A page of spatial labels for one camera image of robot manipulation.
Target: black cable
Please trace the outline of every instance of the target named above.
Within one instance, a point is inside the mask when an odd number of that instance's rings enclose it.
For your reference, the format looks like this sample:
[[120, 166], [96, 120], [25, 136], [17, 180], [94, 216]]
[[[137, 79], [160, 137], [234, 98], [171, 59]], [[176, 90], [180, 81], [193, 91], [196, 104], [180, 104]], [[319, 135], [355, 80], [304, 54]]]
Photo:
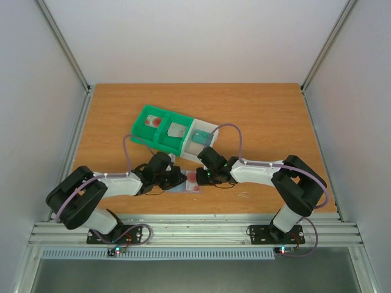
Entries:
[[232, 187], [234, 187], [235, 186], [235, 184], [232, 184], [232, 183], [230, 183], [230, 187], [219, 187], [219, 186], [217, 186], [217, 185], [214, 185], [214, 187], [217, 187], [217, 188], [220, 188], [220, 189], [229, 189], [229, 188], [232, 188]]
[[163, 192], [165, 192], [165, 190], [163, 190], [163, 191], [160, 192], [159, 194], [145, 194], [145, 195], [161, 195]]

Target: white wall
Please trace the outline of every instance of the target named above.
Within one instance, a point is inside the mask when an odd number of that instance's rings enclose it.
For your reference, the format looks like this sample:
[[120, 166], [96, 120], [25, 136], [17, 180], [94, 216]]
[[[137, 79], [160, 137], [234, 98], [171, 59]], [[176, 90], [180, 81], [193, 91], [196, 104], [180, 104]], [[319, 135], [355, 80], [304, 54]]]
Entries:
[[0, 1], [0, 292], [10, 292], [83, 89], [32, 0]]
[[307, 97], [335, 193], [390, 292], [390, 1], [358, 2]]
[[46, 0], [97, 82], [302, 83], [346, 0]]

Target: green container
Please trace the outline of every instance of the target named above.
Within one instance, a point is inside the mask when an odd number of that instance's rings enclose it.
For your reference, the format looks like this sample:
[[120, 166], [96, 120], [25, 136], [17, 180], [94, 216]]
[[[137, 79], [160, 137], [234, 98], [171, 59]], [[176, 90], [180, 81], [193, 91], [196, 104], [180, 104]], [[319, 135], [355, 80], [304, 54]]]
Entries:
[[[162, 118], [158, 128], [145, 125], [148, 115]], [[146, 144], [152, 148], [180, 156], [183, 142], [185, 141], [185, 137], [190, 130], [193, 120], [193, 118], [188, 116], [153, 107], [151, 105], [146, 105], [138, 116], [136, 122], [134, 122], [131, 133], [134, 136], [142, 138]], [[178, 123], [187, 127], [183, 137], [168, 136], [167, 131], [171, 123]], [[141, 143], [133, 137], [130, 139], [132, 142]]]

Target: green plastic box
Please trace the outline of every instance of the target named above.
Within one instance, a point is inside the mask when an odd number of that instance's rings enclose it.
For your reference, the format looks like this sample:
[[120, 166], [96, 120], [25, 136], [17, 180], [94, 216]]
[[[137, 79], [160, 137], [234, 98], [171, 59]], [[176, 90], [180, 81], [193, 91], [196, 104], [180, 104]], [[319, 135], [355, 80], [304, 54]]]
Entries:
[[[145, 124], [149, 115], [161, 118], [161, 123], [158, 128], [151, 127]], [[171, 123], [177, 123], [187, 127], [183, 137], [168, 136], [167, 131]], [[131, 129], [131, 134], [142, 138], [146, 144], [152, 148], [172, 153], [176, 156], [189, 159], [194, 162], [200, 162], [197, 155], [202, 151], [203, 145], [192, 140], [192, 136], [196, 131], [211, 132], [217, 125], [204, 122], [195, 118], [191, 118], [182, 114], [164, 110], [151, 105], [146, 105], [138, 116], [136, 122]], [[218, 131], [216, 131], [211, 140], [210, 146], [217, 139]], [[141, 143], [136, 138], [131, 138], [132, 142]]]

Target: red object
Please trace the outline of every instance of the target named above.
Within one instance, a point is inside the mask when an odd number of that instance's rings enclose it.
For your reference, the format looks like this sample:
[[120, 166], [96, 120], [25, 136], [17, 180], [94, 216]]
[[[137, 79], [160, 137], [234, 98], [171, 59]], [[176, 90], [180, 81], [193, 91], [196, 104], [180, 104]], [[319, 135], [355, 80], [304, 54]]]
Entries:
[[188, 172], [186, 174], [186, 176], [188, 177], [188, 181], [190, 183], [196, 183], [197, 182], [197, 175], [195, 172]]
[[152, 124], [153, 124], [154, 126], [159, 126], [160, 123], [161, 123], [161, 118], [155, 118], [155, 119], [153, 119], [153, 121], [152, 121]]

